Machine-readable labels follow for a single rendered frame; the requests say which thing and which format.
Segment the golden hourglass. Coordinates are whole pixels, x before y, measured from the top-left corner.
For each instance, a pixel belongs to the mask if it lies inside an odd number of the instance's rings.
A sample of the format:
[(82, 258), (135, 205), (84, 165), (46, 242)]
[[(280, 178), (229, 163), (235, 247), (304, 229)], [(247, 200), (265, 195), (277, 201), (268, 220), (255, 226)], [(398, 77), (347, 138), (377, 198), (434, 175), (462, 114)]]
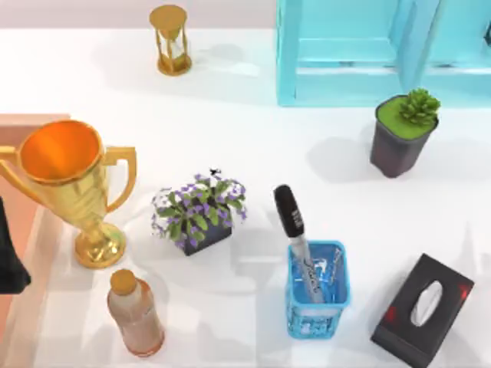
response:
[(179, 76), (192, 66), (185, 33), (186, 11), (177, 5), (161, 5), (150, 13), (157, 42), (159, 71), (168, 76)]

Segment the orange drink bottle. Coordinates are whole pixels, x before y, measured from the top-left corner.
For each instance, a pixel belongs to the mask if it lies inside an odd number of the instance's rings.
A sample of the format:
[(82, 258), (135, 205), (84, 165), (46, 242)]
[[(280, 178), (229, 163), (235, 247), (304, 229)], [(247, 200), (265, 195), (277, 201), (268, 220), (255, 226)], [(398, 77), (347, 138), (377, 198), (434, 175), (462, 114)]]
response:
[(128, 269), (110, 277), (107, 306), (124, 345), (137, 357), (149, 357), (163, 345), (165, 333), (147, 282)]

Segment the black tissue box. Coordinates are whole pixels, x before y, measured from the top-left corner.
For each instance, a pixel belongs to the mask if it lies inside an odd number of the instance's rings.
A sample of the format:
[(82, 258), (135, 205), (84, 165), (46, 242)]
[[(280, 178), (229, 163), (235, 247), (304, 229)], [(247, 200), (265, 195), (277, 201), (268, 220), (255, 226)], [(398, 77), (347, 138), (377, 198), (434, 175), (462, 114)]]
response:
[(371, 341), (412, 368), (427, 368), (473, 286), (474, 281), (422, 254)]

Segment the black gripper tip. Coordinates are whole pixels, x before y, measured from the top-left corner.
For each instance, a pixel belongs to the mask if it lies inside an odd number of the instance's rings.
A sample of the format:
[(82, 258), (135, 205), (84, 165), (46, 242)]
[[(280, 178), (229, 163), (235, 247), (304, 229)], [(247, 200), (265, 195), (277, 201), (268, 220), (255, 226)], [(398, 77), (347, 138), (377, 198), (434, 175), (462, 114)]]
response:
[(3, 199), (0, 196), (0, 294), (21, 294), (30, 283), (31, 276), (13, 246)]

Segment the purple flower plant pot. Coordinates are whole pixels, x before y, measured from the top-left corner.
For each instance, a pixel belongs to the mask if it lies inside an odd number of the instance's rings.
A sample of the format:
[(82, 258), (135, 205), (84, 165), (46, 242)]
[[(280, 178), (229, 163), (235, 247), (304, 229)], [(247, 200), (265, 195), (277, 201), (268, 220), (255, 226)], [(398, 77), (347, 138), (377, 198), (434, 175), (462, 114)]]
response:
[(234, 218), (247, 218), (245, 200), (245, 186), (220, 169), (197, 173), (193, 182), (153, 197), (152, 229), (190, 256), (232, 234)]

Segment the blue mesh pen holder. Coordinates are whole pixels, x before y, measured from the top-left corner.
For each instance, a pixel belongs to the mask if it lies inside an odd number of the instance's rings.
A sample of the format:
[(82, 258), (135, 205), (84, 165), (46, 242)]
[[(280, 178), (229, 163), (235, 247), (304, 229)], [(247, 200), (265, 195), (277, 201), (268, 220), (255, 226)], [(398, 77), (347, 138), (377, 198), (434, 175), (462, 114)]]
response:
[(351, 302), (348, 258), (339, 241), (311, 240), (308, 244), (325, 302), (311, 302), (301, 267), (289, 251), (285, 286), (287, 330), (296, 339), (330, 339), (337, 330), (342, 312)]

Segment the salmon shallow box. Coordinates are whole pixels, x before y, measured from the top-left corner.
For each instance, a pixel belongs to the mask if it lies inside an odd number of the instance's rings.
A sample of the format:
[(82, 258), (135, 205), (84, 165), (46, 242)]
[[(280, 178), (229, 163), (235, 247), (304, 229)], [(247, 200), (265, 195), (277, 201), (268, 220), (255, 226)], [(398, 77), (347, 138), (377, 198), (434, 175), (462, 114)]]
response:
[(32, 368), (64, 223), (2, 177), (0, 196), (15, 249), (32, 279), (22, 294), (0, 295), (0, 368)]

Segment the light blue rack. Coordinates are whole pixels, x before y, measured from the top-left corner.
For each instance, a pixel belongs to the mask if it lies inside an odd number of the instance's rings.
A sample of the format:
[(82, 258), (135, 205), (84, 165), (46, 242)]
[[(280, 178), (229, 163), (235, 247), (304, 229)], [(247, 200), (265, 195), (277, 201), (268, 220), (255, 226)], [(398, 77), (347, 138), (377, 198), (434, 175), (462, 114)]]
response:
[(491, 107), (491, 0), (276, 0), (280, 105), (372, 107), (416, 87)]

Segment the golden trophy cup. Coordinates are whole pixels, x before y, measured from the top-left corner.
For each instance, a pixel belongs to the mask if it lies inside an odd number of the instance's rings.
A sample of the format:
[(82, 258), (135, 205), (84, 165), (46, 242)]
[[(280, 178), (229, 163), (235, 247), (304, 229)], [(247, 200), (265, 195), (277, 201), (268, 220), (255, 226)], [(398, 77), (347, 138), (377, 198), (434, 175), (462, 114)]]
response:
[[(107, 167), (127, 162), (127, 184), (108, 201)], [(105, 147), (99, 133), (77, 120), (46, 123), (19, 147), (0, 146), (0, 176), (27, 197), (79, 229), (74, 254), (80, 265), (102, 269), (124, 255), (126, 236), (106, 223), (133, 191), (137, 154), (133, 147)]]

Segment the green succulent in dark pot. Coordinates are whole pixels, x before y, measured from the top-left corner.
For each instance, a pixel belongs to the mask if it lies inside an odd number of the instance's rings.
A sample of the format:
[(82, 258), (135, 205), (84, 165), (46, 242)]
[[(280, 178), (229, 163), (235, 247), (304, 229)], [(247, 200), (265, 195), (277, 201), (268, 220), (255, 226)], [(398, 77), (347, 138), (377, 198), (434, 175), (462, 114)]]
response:
[(438, 127), (439, 109), (440, 101), (423, 88), (379, 104), (375, 110), (371, 163), (388, 178), (409, 171)]

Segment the black and grey marker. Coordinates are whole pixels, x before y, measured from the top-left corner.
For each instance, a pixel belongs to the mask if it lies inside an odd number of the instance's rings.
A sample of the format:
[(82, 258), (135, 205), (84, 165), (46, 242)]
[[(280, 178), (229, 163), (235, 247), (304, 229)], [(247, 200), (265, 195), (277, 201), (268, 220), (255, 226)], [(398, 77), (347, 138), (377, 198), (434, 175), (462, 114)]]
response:
[(305, 237), (304, 222), (295, 196), (286, 184), (277, 186), (273, 194), (279, 218), (285, 234), (291, 240), (292, 252), (301, 269), (305, 289), (312, 303), (323, 304), (325, 299), (315, 272), (308, 241)]

